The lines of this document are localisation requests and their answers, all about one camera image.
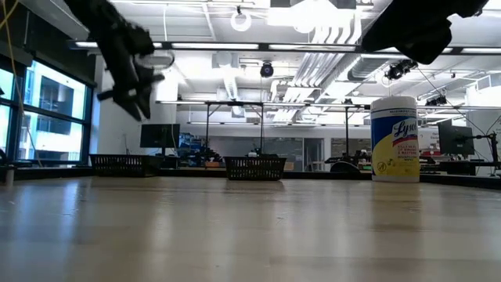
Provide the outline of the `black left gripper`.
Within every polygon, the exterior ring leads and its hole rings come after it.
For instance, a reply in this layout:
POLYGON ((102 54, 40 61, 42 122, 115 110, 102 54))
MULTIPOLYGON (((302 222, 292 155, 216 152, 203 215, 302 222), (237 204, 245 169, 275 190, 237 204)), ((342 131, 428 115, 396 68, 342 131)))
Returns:
POLYGON ((151 118, 150 98, 154 86, 165 79, 162 73, 156 73, 153 67, 138 63, 134 57, 124 61, 102 55, 105 70, 111 75, 114 84, 111 89, 97 95, 99 101, 112 99, 136 121, 142 116, 151 118))

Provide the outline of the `black plastic mesh basket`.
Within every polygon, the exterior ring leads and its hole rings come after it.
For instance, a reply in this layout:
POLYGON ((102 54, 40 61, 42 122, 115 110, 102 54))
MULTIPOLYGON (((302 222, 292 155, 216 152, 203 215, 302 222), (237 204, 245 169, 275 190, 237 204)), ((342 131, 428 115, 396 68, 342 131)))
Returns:
POLYGON ((133 154, 91 154, 92 170, 103 177, 150 177, 159 173, 162 157, 133 154))
POLYGON ((224 157, 229 180, 278 181, 283 177, 286 158, 224 157))

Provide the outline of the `black computer monitor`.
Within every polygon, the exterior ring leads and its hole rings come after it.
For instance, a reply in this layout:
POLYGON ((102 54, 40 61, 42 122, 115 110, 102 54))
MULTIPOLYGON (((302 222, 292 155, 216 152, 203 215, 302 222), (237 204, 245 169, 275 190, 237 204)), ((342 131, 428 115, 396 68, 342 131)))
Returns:
POLYGON ((438 124, 439 147, 442 154, 470 156, 475 154, 473 130, 455 126, 449 121, 438 124))
POLYGON ((180 124, 148 124, 142 125, 141 148, 157 148, 165 153, 166 149, 177 149, 179 146, 180 124))

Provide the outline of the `large framed window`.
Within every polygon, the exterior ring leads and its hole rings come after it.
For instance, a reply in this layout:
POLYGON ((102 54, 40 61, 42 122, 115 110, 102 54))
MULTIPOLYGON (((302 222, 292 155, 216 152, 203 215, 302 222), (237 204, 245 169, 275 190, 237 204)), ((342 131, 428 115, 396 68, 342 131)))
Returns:
POLYGON ((91 89, 37 61, 18 70, 0 67, 0 150, 44 166, 79 162, 91 89))

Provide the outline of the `Lysol disinfecting wipes canister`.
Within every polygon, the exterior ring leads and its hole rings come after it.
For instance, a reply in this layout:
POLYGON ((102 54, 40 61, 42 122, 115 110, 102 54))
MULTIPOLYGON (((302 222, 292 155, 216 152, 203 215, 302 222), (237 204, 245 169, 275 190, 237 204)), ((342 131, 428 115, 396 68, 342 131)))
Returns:
POLYGON ((416 100, 389 96, 370 106, 372 180, 388 183, 420 181, 416 100))

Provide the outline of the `black metal gantry frame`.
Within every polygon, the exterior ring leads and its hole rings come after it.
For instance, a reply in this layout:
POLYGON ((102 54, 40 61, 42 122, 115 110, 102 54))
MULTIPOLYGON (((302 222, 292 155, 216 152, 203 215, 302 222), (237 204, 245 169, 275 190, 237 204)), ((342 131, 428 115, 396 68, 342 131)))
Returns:
POLYGON ((345 153, 349 155, 349 119, 351 114, 358 113, 360 110, 370 110, 370 105, 368 104, 320 104, 320 103, 263 103, 263 102, 252 102, 252 101, 201 101, 201 100, 179 100, 179 101, 156 101, 156 104, 169 104, 169 105, 204 105, 207 108, 206 117, 206 137, 208 137, 208 128, 210 123, 210 116, 216 112, 220 106, 227 107, 249 107, 254 110, 260 117, 260 122, 247 123, 247 125, 259 125, 261 127, 261 143, 263 143, 264 138, 264 119, 265 119, 265 108, 267 107, 285 107, 286 109, 292 108, 293 110, 302 109, 305 107, 322 107, 322 108, 340 108, 341 112, 344 113, 344 130, 345 130, 345 153))

